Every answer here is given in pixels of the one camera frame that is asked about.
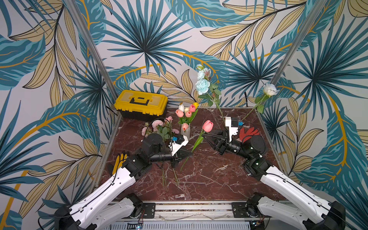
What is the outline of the light pink peony bunch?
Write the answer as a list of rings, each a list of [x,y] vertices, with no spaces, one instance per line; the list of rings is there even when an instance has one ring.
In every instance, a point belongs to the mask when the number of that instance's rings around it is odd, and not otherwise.
[[[149,127],[148,126],[145,126],[143,129],[142,129],[142,136],[143,137],[146,137],[147,136],[147,134],[148,134],[148,132],[149,132]]]

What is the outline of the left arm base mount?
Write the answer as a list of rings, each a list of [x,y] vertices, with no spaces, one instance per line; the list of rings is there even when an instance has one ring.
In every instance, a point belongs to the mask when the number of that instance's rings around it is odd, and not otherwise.
[[[143,218],[153,219],[156,212],[156,203],[142,203],[134,206],[133,212],[128,216],[129,218]]]

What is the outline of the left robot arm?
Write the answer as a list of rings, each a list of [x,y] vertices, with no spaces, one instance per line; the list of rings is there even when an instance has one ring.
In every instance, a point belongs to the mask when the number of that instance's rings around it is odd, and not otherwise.
[[[102,230],[122,218],[138,218],[141,226],[144,216],[154,211],[151,203],[143,203],[133,193],[114,205],[111,201],[147,174],[153,163],[169,162],[176,167],[192,154],[185,148],[187,143],[188,138],[182,134],[171,138],[169,146],[161,135],[148,135],[142,146],[94,192],[74,205],[62,205],[53,215],[42,214],[39,219],[49,219],[56,230]]]

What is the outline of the pink tulip stem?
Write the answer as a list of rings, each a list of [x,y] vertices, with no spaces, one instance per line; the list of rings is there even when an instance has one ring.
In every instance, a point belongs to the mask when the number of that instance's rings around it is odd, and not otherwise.
[[[180,121],[180,122],[179,122],[179,124],[180,124],[180,125],[181,125],[181,127],[182,127],[182,124],[185,124],[185,122]],[[203,142],[203,140],[204,140],[203,135],[204,135],[205,133],[209,133],[209,132],[213,129],[213,126],[214,126],[214,124],[213,124],[210,120],[207,120],[207,121],[203,124],[203,126],[202,126],[202,130],[201,130],[201,132],[200,132],[200,134],[199,134],[199,137],[198,137],[198,138],[197,138],[197,140],[195,141],[194,146],[193,146],[193,148],[192,148],[191,152],[193,152],[193,151],[195,150],[195,148]]]

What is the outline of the magenta rose stem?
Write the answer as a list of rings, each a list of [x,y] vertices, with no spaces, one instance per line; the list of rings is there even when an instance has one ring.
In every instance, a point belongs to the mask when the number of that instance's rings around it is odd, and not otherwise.
[[[172,116],[169,116],[169,117],[167,117],[167,118],[165,118],[165,126],[167,127],[167,129],[168,129],[168,134],[170,135],[170,136],[172,136],[173,135],[173,118],[172,118]]]

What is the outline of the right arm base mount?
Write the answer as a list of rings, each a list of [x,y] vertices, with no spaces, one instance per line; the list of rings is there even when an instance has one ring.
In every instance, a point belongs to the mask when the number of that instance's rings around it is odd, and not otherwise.
[[[261,215],[257,205],[251,202],[233,202],[231,206],[235,218],[258,218]]]

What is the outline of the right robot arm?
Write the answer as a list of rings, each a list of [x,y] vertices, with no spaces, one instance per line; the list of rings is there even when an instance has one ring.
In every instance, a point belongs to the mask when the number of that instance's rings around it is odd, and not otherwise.
[[[271,187],[294,207],[255,193],[247,202],[247,214],[274,217],[299,230],[343,230],[347,226],[346,209],[337,201],[318,197],[283,174],[262,156],[266,145],[262,136],[248,136],[246,141],[233,140],[227,130],[206,134],[205,140],[220,154],[233,153],[245,158],[243,167],[249,176]]]

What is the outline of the pink peony spray stem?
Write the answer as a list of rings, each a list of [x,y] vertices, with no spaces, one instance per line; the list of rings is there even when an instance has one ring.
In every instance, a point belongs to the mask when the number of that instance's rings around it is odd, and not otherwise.
[[[169,142],[169,144],[170,144],[172,137],[174,137],[175,135],[174,133],[172,136],[168,134],[168,129],[165,126],[165,118],[158,118],[158,119],[151,121],[150,123],[146,122],[145,126],[149,127],[149,132],[147,136],[153,133],[159,134],[163,138],[164,142]],[[159,166],[159,168],[162,170],[162,185],[163,187],[167,187],[168,186],[166,182],[167,176],[165,172],[164,163],[162,163],[161,166]],[[176,171],[175,169],[172,169],[172,171],[173,171],[175,182],[178,185],[179,180],[177,178]]]

